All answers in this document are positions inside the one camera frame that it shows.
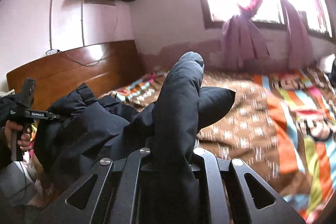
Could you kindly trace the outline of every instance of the window sill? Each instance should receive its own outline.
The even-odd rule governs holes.
[[[287,30],[287,27],[285,24],[268,23],[268,22],[260,22],[260,21],[253,21],[252,23],[257,28],[270,29],[270,30],[284,30],[284,31]],[[205,22],[204,24],[205,29],[222,28],[222,25],[223,25],[223,21],[210,21],[210,22]],[[320,38],[320,39],[325,39],[325,40],[335,43],[335,38],[330,37],[328,34],[315,32],[310,29],[308,29],[307,32],[309,36]]]

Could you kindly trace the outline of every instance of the headboard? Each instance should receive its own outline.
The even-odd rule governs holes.
[[[85,82],[99,96],[143,75],[134,40],[108,42],[59,52],[7,73],[9,89],[18,93],[25,78],[36,80],[33,109],[46,110],[54,101]]]

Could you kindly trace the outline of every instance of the pink wall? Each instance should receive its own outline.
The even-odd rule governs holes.
[[[7,72],[43,57],[50,49],[49,1],[0,1],[0,90],[8,89]],[[68,50],[83,46],[80,2],[54,0],[53,48]],[[84,4],[83,22],[86,45],[133,39],[128,4],[118,2],[116,7]]]
[[[330,0],[336,22],[336,0]],[[205,30],[200,0],[137,0],[131,4],[134,39],[146,69],[169,68],[186,51],[199,52],[207,68],[221,68],[219,50],[220,29]],[[275,70],[286,68],[288,59],[287,33],[261,29],[268,41],[270,58],[249,62],[245,70],[266,73],[270,65]],[[312,37],[316,59],[336,46]]]

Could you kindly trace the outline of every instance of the window frame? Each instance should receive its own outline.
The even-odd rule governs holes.
[[[329,15],[329,20],[330,20],[330,25],[331,25],[331,36],[330,37],[328,34],[325,33],[320,33],[313,31],[309,28],[307,28],[308,35],[317,37],[317,38],[322,38],[328,41],[331,41],[333,43],[336,43],[336,33],[335,33],[335,25],[333,24],[333,20],[331,17],[331,10],[330,6],[328,5],[328,0],[324,0],[325,4],[327,6],[327,11]],[[283,3],[280,0],[281,7],[284,13],[283,9]],[[203,12],[203,21],[204,21],[204,27],[205,29],[213,29],[213,28],[222,28],[223,26],[223,21],[212,21],[211,19],[211,13],[210,13],[210,8],[209,8],[209,3],[208,0],[201,0],[201,7],[202,7],[202,12]],[[257,28],[265,28],[265,29],[272,29],[272,30],[287,30],[287,19],[284,17],[285,23],[269,23],[269,22],[260,22],[260,21],[252,21],[252,23],[257,27]]]

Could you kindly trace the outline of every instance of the hand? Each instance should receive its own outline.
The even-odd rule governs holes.
[[[5,126],[5,137],[7,140],[7,145],[11,149],[11,139],[12,139],[12,131],[21,131],[23,129],[23,126],[20,124],[17,124],[16,122],[7,121]],[[31,133],[33,132],[31,127],[28,127],[25,132],[23,132],[21,136],[21,140],[17,141],[17,145],[20,147],[21,151],[26,152],[29,150],[30,146],[30,138]]]

